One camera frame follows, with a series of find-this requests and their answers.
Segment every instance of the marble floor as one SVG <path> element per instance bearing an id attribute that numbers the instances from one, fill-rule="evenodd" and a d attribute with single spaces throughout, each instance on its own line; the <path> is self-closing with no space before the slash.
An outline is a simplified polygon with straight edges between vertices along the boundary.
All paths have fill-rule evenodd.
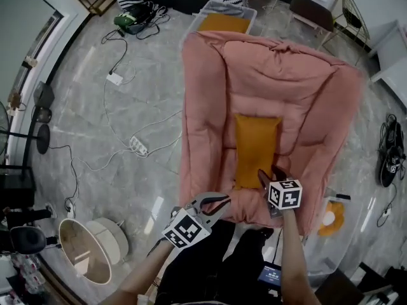
<path id="1" fill-rule="evenodd" d="M 251 6 L 258 11 L 252 34 L 282 35 L 288 5 L 279 1 L 274 9 L 262 8 L 273 3 L 274 0 L 251 0 Z M 55 101 L 50 122 L 51 146 L 69 144 L 73 156 L 87 161 L 93 168 L 104 166 L 112 153 L 123 149 L 107 124 L 102 106 L 106 74 L 121 57 L 125 46 L 120 41 L 101 44 L 100 40 L 114 29 L 112 19 L 118 13 L 118 6 L 114 5 L 104 16 L 89 21 L 73 42 L 52 82 Z M 159 35 L 142 41 L 133 36 L 126 37 L 128 50 L 122 63 L 135 67 L 135 78 L 126 85 L 108 83 L 106 86 L 107 113 L 117 136 L 124 141 L 143 126 L 169 117 L 182 108 L 184 86 L 179 40 L 193 17 L 173 10 L 169 14 L 171 19 L 160 26 Z M 287 39 L 316 47 L 321 37 L 316 37 L 313 29 L 295 20 Z M 351 40 L 341 36 L 330 41 L 328 48 L 350 64 L 355 63 L 360 52 Z M 126 80 L 132 75 L 132 67 L 120 67 L 118 73 Z M 377 228 L 376 220 L 394 193 L 392 187 L 384 189 L 375 182 L 380 125 L 386 114 L 392 112 L 402 120 L 404 130 L 407 131 L 407 127 L 403 108 L 393 94 L 382 83 L 368 81 L 369 73 L 377 70 L 375 61 L 363 58 L 358 68 L 366 75 L 364 97 L 332 172 L 329 187 L 351 195 L 354 201 L 362 204 L 357 233 L 340 267 L 351 275 L 364 261 L 382 274 L 389 266 L 407 266 L 407 245 L 403 244 L 407 232 L 404 215 L 407 180 L 396 179 L 398 194 L 391 215 L 383 227 Z M 164 123 L 142 130 L 139 137 L 151 150 L 172 142 L 180 132 L 181 117 L 176 114 Z M 112 280 L 104 286 L 77 276 L 61 250 L 42 251 L 41 255 L 49 265 L 86 303 L 96 304 L 114 291 L 161 237 L 170 210 L 177 203 L 180 155 L 181 143 L 178 141 L 145 159 L 119 153 L 109 166 L 97 172 L 78 160 L 74 161 L 79 180 L 76 218 L 81 222 L 102 216 L 115 222 L 124 220 L 121 228 L 130 244 L 129 254 L 113 268 Z M 59 222 L 66 217 L 64 199 L 74 192 L 75 181 L 69 165 L 67 148 L 52 149 L 45 155 L 32 151 L 32 167 L 38 186 L 36 207 L 41 208 L 45 202 L 50 202 L 59 214 L 58 219 L 38 222 L 47 234 L 57 232 Z M 154 204 L 161 202 L 159 213 L 153 211 Z M 245 229 L 246 225 L 237 226 L 228 253 Z M 263 249 L 265 259 L 269 261 L 277 237 L 278 231 Z M 277 263 L 281 245 L 277 250 Z"/>

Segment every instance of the black pants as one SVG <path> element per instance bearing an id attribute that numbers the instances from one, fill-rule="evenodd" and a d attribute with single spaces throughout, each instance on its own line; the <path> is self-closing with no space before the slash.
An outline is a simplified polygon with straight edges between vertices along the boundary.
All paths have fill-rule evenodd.
<path id="1" fill-rule="evenodd" d="M 183 250 L 165 270 L 155 304 L 273 304 L 268 289 L 257 281 L 264 267 L 263 234 L 246 231 L 233 254 L 222 262 L 234 231 L 234 223 L 219 220 L 209 237 Z"/>
<path id="2" fill-rule="evenodd" d="M 25 210 L 23 212 L 9 212 L 6 215 L 7 228 L 23 226 L 30 222 L 41 220 L 45 218 L 51 218 L 52 213 L 47 209 L 44 210 Z"/>

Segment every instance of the human arm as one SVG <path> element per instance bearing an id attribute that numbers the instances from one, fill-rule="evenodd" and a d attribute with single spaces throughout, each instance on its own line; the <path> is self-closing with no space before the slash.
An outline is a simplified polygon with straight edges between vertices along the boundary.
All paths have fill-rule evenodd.
<path id="1" fill-rule="evenodd" d="M 144 262 L 124 279 L 119 288 L 101 302 L 101 305 L 137 304 L 137 296 L 147 292 L 173 249 L 171 242 L 161 241 Z"/>
<path id="2" fill-rule="evenodd" d="M 283 210 L 281 293 L 284 304 L 320 305 L 307 277 L 307 265 L 293 209 Z"/>

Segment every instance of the orange toy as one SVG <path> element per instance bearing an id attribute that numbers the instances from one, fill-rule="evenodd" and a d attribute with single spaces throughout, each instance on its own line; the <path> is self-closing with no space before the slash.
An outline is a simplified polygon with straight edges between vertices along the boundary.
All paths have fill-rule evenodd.
<path id="1" fill-rule="evenodd" d="M 318 230 L 319 236 L 331 236 L 342 227 L 345 222 L 343 216 L 343 204 L 340 202 L 328 202 L 322 224 Z"/>

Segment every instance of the pink cushion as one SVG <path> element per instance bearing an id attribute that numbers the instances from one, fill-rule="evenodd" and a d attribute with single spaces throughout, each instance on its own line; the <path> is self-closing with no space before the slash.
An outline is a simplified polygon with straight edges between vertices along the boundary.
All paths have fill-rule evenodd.
<path id="1" fill-rule="evenodd" d="M 301 181 L 297 220 L 308 233 L 358 108 L 361 73 L 306 46 L 233 32 L 190 34 L 183 60 L 181 204 L 221 191 L 231 197 L 229 220 L 280 226 L 259 191 L 233 189 L 233 115 L 282 117 L 276 164 Z"/>

